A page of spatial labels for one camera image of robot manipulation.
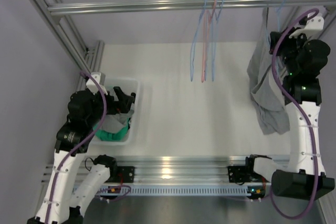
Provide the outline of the grey tank top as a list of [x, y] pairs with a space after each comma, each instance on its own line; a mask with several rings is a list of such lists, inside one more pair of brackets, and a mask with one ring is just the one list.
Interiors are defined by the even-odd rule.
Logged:
[[272, 76], [272, 54], [267, 32], [268, 8], [262, 10], [262, 25], [254, 53], [247, 67], [250, 99], [264, 135], [286, 133], [290, 129], [284, 99]]
[[115, 115], [107, 115], [103, 122], [101, 129], [108, 133], [116, 134], [123, 129], [127, 129], [129, 121], [134, 115], [134, 104], [131, 105], [127, 113], [118, 113]]

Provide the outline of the green tank top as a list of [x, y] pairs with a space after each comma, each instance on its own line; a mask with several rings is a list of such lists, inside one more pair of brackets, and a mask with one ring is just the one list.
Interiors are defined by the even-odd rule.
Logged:
[[123, 129], [120, 132], [113, 134], [103, 131], [101, 128], [97, 130], [95, 136], [100, 139], [101, 141], [105, 142], [121, 142], [129, 131], [129, 125], [127, 129]]

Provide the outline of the pink wire hanger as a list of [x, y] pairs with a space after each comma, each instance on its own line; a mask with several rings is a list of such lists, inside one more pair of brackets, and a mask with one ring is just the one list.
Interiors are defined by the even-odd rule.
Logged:
[[202, 77], [201, 82], [206, 81], [207, 75], [207, 54], [208, 54], [208, 42], [209, 42], [209, 32], [211, 29], [212, 19], [216, 10], [217, 0], [214, 0], [212, 5], [212, 10], [206, 10], [203, 16], [203, 51], [202, 51]]

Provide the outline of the light blue wire hanger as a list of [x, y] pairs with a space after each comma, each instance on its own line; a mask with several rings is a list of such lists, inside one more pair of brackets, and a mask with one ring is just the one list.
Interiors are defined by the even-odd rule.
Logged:
[[198, 40], [198, 33], [199, 33], [199, 28], [201, 25], [201, 21], [203, 19], [205, 10], [206, 10], [206, 5], [207, 5], [207, 0], [203, 0], [203, 8], [200, 12], [199, 18], [198, 18], [198, 23], [196, 27], [196, 31], [193, 37], [193, 41], [191, 44], [191, 49], [190, 49], [190, 81], [192, 82], [194, 79], [194, 61], [195, 61], [195, 50], [196, 50], [196, 43]]

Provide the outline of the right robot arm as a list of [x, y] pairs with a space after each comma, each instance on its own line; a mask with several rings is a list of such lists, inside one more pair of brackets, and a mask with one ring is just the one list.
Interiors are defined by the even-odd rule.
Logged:
[[321, 160], [318, 130], [318, 76], [330, 47], [295, 30], [288, 35], [273, 31], [269, 40], [258, 42], [249, 62], [249, 92], [262, 132], [289, 133], [289, 164], [282, 167], [267, 156], [254, 156], [244, 174], [249, 180], [266, 178], [275, 196], [315, 200], [335, 188]]

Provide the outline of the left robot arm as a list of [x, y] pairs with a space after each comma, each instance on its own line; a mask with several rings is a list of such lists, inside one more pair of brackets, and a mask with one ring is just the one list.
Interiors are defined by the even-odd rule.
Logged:
[[77, 91], [70, 97], [65, 124], [57, 132], [54, 164], [49, 185], [36, 215], [27, 223], [83, 223], [86, 210], [101, 186], [116, 183], [108, 191], [120, 192], [123, 183], [132, 183], [133, 166], [118, 166], [114, 157], [99, 155], [93, 159], [89, 174], [77, 190], [73, 190], [78, 169], [86, 156], [93, 131], [103, 112], [121, 115], [129, 112], [136, 94], [125, 94], [120, 87], [113, 87], [111, 94], [93, 94], [89, 89]]

